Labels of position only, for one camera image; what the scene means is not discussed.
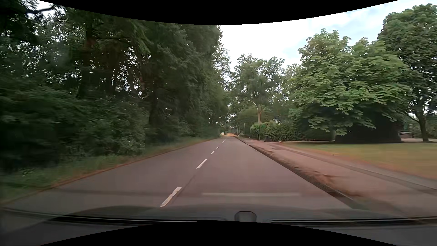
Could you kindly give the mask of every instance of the branch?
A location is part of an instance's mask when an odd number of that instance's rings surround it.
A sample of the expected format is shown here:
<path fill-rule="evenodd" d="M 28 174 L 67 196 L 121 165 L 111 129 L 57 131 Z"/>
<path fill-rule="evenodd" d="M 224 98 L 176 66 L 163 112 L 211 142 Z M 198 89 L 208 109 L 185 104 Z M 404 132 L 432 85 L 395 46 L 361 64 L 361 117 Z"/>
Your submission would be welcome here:
<path fill-rule="evenodd" d="M 418 120 L 414 119 L 413 117 L 411 117 L 409 114 L 406 114 L 408 117 L 410 117 L 412 120 L 416 121 L 417 123 L 419 123 Z"/>
<path fill-rule="evenodd" d="M 52 10 L 52 9 L 55 8 L 55 6 L 56 6 L 56 5 L 54 4 L 54 5 L 52 5 L 50 8 L 45 8 L 45 9 L 40 9 L 40 10 L 31 10 L 31 9 L 26 9 L 26 14 L 39 14 L 39 13 L 44 12 L 44 11 Z"/>
<path fill-rule="evenodd" d="M 119 42 L 126 43 L 132 46 L 132 44 L 129 43 L 129 41 L 123 40 L 123 39 L 128 39 L 127 37 L 96 37 L 95 38 L 95 40 L 107 40 L 107 39 L 117 40 Z"/>

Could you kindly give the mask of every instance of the street lamp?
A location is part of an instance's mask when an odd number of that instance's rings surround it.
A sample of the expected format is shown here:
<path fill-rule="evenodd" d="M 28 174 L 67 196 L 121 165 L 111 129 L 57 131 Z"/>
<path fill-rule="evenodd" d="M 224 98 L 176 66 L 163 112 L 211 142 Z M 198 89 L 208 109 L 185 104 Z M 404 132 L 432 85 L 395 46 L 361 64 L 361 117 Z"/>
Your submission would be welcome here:
<path fill-rule="evenodd" d="M 249 102 L 253 102 L 247 99 L 241 99 L 240 101 L 249 101 Z M 258 117 L 258 106 L 256 103 L 253 102 L 253 104 L 255 104 L 255 107 L 257 108 L 257 118 L 258 118 L 258 140 L 261 140 L 260 138 L 260 131 L 261 131 L 261 119 Z"/>

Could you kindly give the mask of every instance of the curb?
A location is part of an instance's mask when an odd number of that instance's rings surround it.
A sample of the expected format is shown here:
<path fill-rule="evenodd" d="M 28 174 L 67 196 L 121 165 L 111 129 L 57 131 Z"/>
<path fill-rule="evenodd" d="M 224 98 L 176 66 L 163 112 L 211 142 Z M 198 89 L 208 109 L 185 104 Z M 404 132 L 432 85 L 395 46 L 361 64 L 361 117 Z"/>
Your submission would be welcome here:
<path fill-rule="evenodd" d="M 268 158 L 274 160 L 275 162 L 281 164 L 283 167 L 287 168 L 288 170 L 292 171 L 293 173 L 297 174 L 299 177 L 303 178 L 304 180 L 306 180 L 307 182 L 311 183 L 312 185 L 318 187 L 319 189 L 325 191 L 326 193 L 328 193 L 329 195 L 333 196 L 334 198 L 338 199 L 339 201 L 343 202 L 344 204 L 346 204 L 347 206 L 351 207 L 351 208 L 355 208 L 355 209 L 362 209 L 362 210 L 368 210 L 366 207 L 364 207 L 363 205 L 355 202 L 352 198 L 346 196 L 345 194 L 343 194 L 342 192 L 324 184 L 321 183 L 320 181 L 318 181 L 316 178 L 309 176 L 307 174 L 305 174 L 304 172 L 302 172 L 301 170 L 299 170 L 298 168 L 289 165 L 288 163 L 286 163 L 285 161 L 281 160 L 280 158 L 277 158 L 271 154 L 269 154 L 268 152 L 266 152 L 265 150 L 252 146 L 248 143 L 246 143 L 245 141 L 243 141 L 242 139 L 240 139 L 239 137 L 237 137 L 238 140 L 242 141 L 243 143 L 249 145 L 250 147 L 252 147 L 253 149 L 257 150 L 258 152 L 262 153 L 263 155 L 267 156 Z"/>
<path fill-rule="evenodd" d="M 213 139 L 216 139 L 216 138 L 202 140 L 200 142 L 196 142 L 196 143 L 193 143 L 193 144 L 189 144 L 189 145 L 185 145 L 185 146 L 178 147 L 178 148 L 175 148 L 175 149 L 170 149 L 170 150 L 166 150 L 164 152 L 160 152 L 160 153 L 156 153 L 156 154 L 153 154 L 153 155 L 149 155 L 147 157 L 144 157 L 144 158 L 141 158 L 141 159 L 138 159 L 138 160 L 134 160 L 132 162 L 127 162 L 127 163 L 119 164 L 119 165 L 116 165 L 116 166 L 113 166 L 113 167 L 110 167 L 110 168 L 106 168 L 106 169 L 101 169 L 101 170 L 97 170 L 97 171 L 94 171 L 94 172 L 90 172 L 90 173 L 84 174 L 82 176 L 73 177 L 71 179 L 67 179 L 67 180 L 64 180 L 64 181 L 61 181 L 61 182 L 58 182 L 58 183 L 54 183 L 54 184 L 50 185 L 49 187 L 41 188 L 40 190 L 37 190 L 37 191 L 34 191 L 34 192 L 30 192 L 30 193 L 24 194 L 22 196 L 18 196 L 18 197 L 15 197 L 15 198 L 12 198 L 12 199 L 0 202 L 0 205 L 6 205 L 6 204 L 12 203 L 14 201 L 17 201 L 19 199 L 26 198 L 26 197 L 31 197 L 33 195 L 36 195 L 36 194 L 40 193 L 40 192 L 51 190 L 53 188 L 56 188 L 56 187 L 59 187 L 59 186 L 62 186 L 62 185 L 68 184 L 68 183 L 72 183 L 72 182 L 80 180 L 80 179 L 84 179 L 84 178 L 87 178 L 87 177 L 90 177 L 90 176 L 94 176 L 94 175 L 102 173 L 102 172 L 106 172 L 106 171 L 115 169 L 117 167 L 122 167 L 122 166 L 126 166 L 126 165 L 129 165 L 129 164 L 135 163 L 135 162 L 144 161 L 146 159 L 149 159 L 149 158 L 152 158 L 152 157 L 155 157 L 155 156 L 158 156 L 158 155 L 163 155 L 163 154 L 168 153 L 168 152 L 172 152 L 172 151 L 175 151 L 175 150 L 178 150 L 178 149 L 186 148 L 186 147 L 189 147 L 189 146 L 192 146 L 192 145 L 195 145 L 195 144 L 211 141 Z"/>

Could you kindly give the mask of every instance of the grass verge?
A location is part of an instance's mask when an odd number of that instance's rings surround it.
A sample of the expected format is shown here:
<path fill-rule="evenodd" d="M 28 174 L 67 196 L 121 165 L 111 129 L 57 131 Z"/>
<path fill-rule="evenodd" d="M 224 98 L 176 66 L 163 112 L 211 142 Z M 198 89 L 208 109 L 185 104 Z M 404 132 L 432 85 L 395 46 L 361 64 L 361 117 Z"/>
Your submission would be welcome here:
<path fill-rule="evenodd" d="M 55 167 L 36 168 L 26 173 L 14 172 L 2 175 L 2 197 L 0 203 L 8 202 L 39 190 L 54 187 L 68 180 L 93 174 L 99 170 L 110 169 L 125 163 L 132 163 L 148 157 L 166 153 L 178 148 L 208 141 L 214 138 L 187 137 L 177 142 L 149 146 L 141 155 L 105 155 L 60 163 Z"/>
<path fill-rule="evenodd" d="M 313 150 L 342 159 L 361 161 L 386 169 L 437 179 L 437 144 L 285 143 L 293 148 Z"/>

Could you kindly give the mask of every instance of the sidewalk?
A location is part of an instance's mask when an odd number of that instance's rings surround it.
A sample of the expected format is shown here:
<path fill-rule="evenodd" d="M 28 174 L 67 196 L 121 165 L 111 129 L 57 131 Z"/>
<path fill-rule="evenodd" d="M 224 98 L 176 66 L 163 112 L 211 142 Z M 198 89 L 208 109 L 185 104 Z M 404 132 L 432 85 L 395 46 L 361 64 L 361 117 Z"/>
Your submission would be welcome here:
<path fill-rule="evenodd" d="M 344 195 L 352 204 L 372 211 L 410 217 L 437 216 L 436 180 L 353 163 L 279 143 L 239 139 L 307 181 L 315 185 L 321 183 Z"/>

